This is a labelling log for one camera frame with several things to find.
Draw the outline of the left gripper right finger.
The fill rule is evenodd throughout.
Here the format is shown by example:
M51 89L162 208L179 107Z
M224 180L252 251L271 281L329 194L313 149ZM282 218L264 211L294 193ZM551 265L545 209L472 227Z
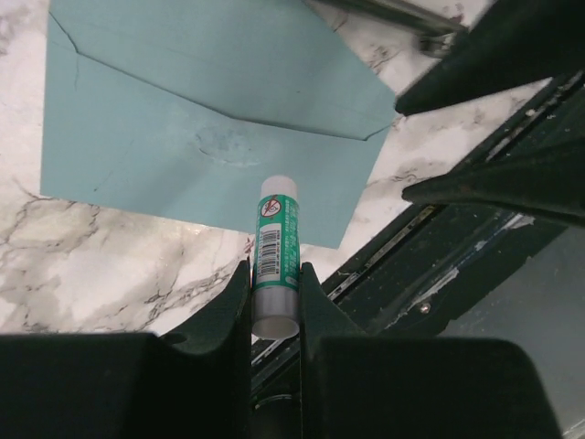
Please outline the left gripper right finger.
M367 337L301 268L303 438L378 438L379 364Z

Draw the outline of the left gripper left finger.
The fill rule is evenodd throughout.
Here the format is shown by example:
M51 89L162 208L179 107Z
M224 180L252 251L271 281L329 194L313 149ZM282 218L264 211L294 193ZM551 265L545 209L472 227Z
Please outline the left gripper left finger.
M187 437L248 438L251 380L250 263L241 261L224 289L161 339L187 364L172 414Z

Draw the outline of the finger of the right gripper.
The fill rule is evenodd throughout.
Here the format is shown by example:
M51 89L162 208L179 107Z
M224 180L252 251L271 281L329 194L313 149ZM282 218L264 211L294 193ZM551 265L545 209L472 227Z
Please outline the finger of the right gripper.
M402 190L414 204L481 204L562 224L584 222L584 147L555 145Z
M583 69L582 1L496 1L396 110L434 111Z

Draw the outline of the green glue tube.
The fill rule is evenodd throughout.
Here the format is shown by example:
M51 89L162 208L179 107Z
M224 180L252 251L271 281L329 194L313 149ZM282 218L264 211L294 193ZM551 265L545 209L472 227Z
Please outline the green glue tube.
M288 177L267 178L257 207L252 271L252 334L282 340L298 334L299 204Z

